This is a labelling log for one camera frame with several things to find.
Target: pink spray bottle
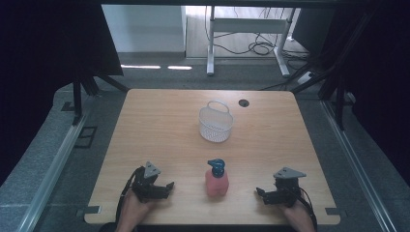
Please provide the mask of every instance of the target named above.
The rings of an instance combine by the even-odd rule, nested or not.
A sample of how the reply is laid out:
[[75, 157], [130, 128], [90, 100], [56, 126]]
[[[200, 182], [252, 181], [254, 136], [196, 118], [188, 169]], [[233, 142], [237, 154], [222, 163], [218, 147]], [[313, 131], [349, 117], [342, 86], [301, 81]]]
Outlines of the pink spray bottle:
[[228, 191], [228, 175], [224, 170], [225, 162], [222, 159], [208, 160], [212, 166], [205, 173], [206, 192], [208, 196], [224, 196]]

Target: black cable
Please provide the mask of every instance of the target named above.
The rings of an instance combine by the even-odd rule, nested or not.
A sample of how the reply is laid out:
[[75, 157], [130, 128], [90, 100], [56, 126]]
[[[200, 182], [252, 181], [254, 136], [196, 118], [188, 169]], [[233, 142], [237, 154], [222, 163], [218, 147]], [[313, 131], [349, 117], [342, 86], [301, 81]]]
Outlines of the black cable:
[[[268, 11], [268, 12], [266, 13], [266, 15], [265, 15], [264, 17], [267, 18], [267, 17], [269, 16], [269, 13], [270, 13], [270, 11], [271, 11], [271, 8], [269, 8], [269, 10], [268, 10], [267, 8], [265, 8], [265, 9], [261, 12], [261, 14], [259, 15], [259, 17], [262, 15], [262, 13], [264, 13], [264, 12], [266, 12], [266, 11]], [[205, 23], [204, 23], [204, 27], [205, 27], [205, 33], [206, 33], [207, 39], [208, 39], [208, 41], [209, 41], [209, 40], [210, 40], [210, 37], [209, 37], [209, 34], [208, 34], [208, 28], [207, 28], [207, 26], [206, 26], [207, 13], [208, 13], [208, 7], [205, 7]], [[278, 8], [276, 8], [276, 10], [275, 10], [274, 18], [277, 17], [277, 13], [278, 13]], [[280, 13], [279, 19], [281, 19], [281, 18], [283, 17], [283, 13], [284, 13], [284, 8], [282, 8], [282, 11], [281, 11], [281, 13]], [[214, 39], [215, 39], [215, 38], [221, 38], [221, 37], [224, 37], [224, 36], [233, 35], [233, 34], [237, 34], [237, 33], [226, 33], [226, 34], [223, 34], [223, 35], [216, 36], [216, 37], [214, 37]], [[277, 46], [277, 42], [278, 42], [278, 34], [275, 34], [276, 37], [275, 37], [275, 42], [274, 42], [274, 43], [270, 42], [268, 39], [266, 39], [266, 38], [265, 38], [264, 36], [262, 36], [260, 33], [254, 33], [254, 35], [256, 35], [256, 37], [255, 37], [255, 42], [250, 43], [249, 46], [248, 46], [248, 50], [245, 50], [245, 51], [240, 51], [240, 52], [232, 51], [232, 50], [230, 50], [230, 49], [228, 49], [228, 48], [226, 48], [226, 47], [224, 47], [224, 46], [222, 46], [222, 45], [215, 44], [215, 43], [214, 43], [214, 46], [218, 46], [218, 47], [220, 47], [220, 48], [222, 48], [222, 49], [224, 49], [224, 50], [226, 50], [226, 51], [228, 51], [228, 52], [230, 52], [230, 53], [232, 53], [232, 54], [237, 54], [237, 55], [245, 54], [245, 53], [248, 53], [248, 52], [253, 52], [253, 53], [257, 54], [257, 55], [266, 56], [266, 55], [269, 55], [270, 53], [272, 53], [272, 52], [274, 51], [275, 47]], [[257, 48], [265, 49], [265, 52], [257, 51], [257, 50], [256, 50]], [[292, 55], [291, 53], [296, 53], [296, 54], [300, 53], [300, 54], [305, 54], [305, 55], [297, 56], [297, 55]], [[278, 86], [279, 86], [279, 89], [280, 89], [280, 90], [286, 90], [286, 89], [287, 89], [287, 84], [289, 84], [292, 80], [294, 80], [296, 77], [298, 77], [298, 76], [300, 75], [301, 71], [307, 70], [307, 69], [304, 69], [304, 67], [306, 67], [307, 65], [303, 65], [302, 67], [300, 67], [299, 69], [297, 69], [297, 68], [293, 67], [292, 65], [290, 65], [289, 62], [290, 62], [290, 61], [297, 61], [297, 60], [298, 60], [298, 61], [308, 62], [308, 55], [309, 55], [308, 52], [283, 50], [283, 51], [282, 51], [282, 55], [283, 55], [283, 57], [289, 59], [289, 60], [287, 61], [287, 65], [289, 65], [289, 67], [292, 68], [293, 70], [296, 70], [296, 72], [295, 72], [290, 78], [288, 78], [286, 81], [284, 81], [284, 82], [282, 82], [282, 83], [279, 83], [279, 84], [276, 84], [276, 85], [272, 85], [272, 86], [263, 88], [263, 89], [260, 89], [260, 91], [267, 90], [267, 89], [271, 89], [271, 88], [275, 88], [275, 87], [278, 87]]]
[[291, 76], [289, 76], [289, 78], [287, 78], [285, 81], [279, 83], [279, 84], [275, 84], [275, 85], [271, 85], [268, 87], [265, 87], [263, 89], [259, 89], [259, 91], [264, 91], [267, 89], [271, 89], [271, 88], [275, 88], [280, 86], [280, 90], [281, 88], [284, 88], [285, 90], [287, 89], [287, 85], [292, 82], [295, 78], [299, 77], [302, 73], [307, 72], [310, 69], [311, 65], [310, 63], [306, 63], [303, 66], [301, 66], [299, 69], [297, 69]]
[[301, 59], [288, 59], [287, 61], [286, 61], [286, 66], [287, 67], [289, 67], [290, 69], [292, 69], [292, 70], [298, 70], [298, 69], [300, 69], [300, 68], [296, 68], [296, 67], [294, 67], [292, 64], [290, 64], [292, 61], [301, 61]]
[[238, 13], [236, 12], [235, 7], [233, 7], [233, 11], [235, 12], [236, 17], [238, 17]]
[[313, 223], [314, 230], [317, 231], [317, 218], [316, 218], [316, 215], [314, 214], [314, 211], [313, 211], [313, 207], [312, 207], [312, 205], [311, 205], [310, 198], [308, 197], [308, 193], [307, 193], [304, 189], [299, 188], [299, 189], [301, 189], [301, 190], [305, 193], [305, 195], [307, 196], [307, 199], [308, 199], [308, 201], [309, 201], [309, 202], [307, 203], [306, 200], [305, 200], [302, 196], [300, 196], [300, 195], [298, 195], [298, 194], [295, 194], [293, 191], [291, 191], [290, 189], [288, 189], [288, 188], [286, 188], [286, 187], [283, 187], [283, 189], [287, 190], [289, 193], [291, 193], [293, 196], [295, 196], [296, 199], [298, 199], [298, 200], [307, 208], [307, 212], [308, 212], [308, 215], [310, 216], [311, 222]]
[[265, 12], [266, 11], [266, 8], [264, 8], [263, 10], [262, 10], [262, 12], [260, 12], [260, 14], [259, 14], [259, 17], [262, 15], [262, 13], [263, 12]]
[[118, 200], [117, 212], [115, 214], [115, 223], [118, 223], [118, 221], [120, 220], [121, 209], [123, 208], [124, 197], [126, 196], [127, 191], [132, 186], [132, 179], [135, 176], [135, 174], [136, 174], [136, 169], [133, 171], [130, 178], [127, 180], [127, 183], [124, 186], [123, 191], [121, 192], [120, 199]]
[[328, 60], [333, 60], [336, 59], [334, 64], [331, 65], [329, 68], [327, 68], [325, 71], [319, 73], [315, 78], [311, 78], [309, 81], [304, 83], [303, 85], [300, 85], [293, 90], [291, 90], [293, 93], [298, 93], [304, 89], [306, 89], [308, 86], [319, 82], [320, 80], [325, 79], [330, 73], [332, 73], [336, 67], [339, 65], [339, 60], [337, 57], [337, 51], [340, 49], [340, 47], [343, 45], [343, 42], [345, 40], [348, 40], [349, 32], [353, 30], [353, 28], [356, 26], [358, 21], [360, 20], [360, 17], [356, 17], [353, 20], [350, 21], [349, 25], [347, 28], [341, 33], [341, 35], [337, 38], [337, 41], [328, 49], [325, 51], [321, 52], [319, 55], [316, 55], [315, 57], [308, 57], [307, 58], [307, 64], [308, 67], [302, 67], [298, 70], [298, 73], [294, 73], [292, 75], [292, 79], [300, 76], [301, 73], [307, 72], [309, 69], [312, 67], [320, 68], [322, 66], [322, 62], [328, 61]]

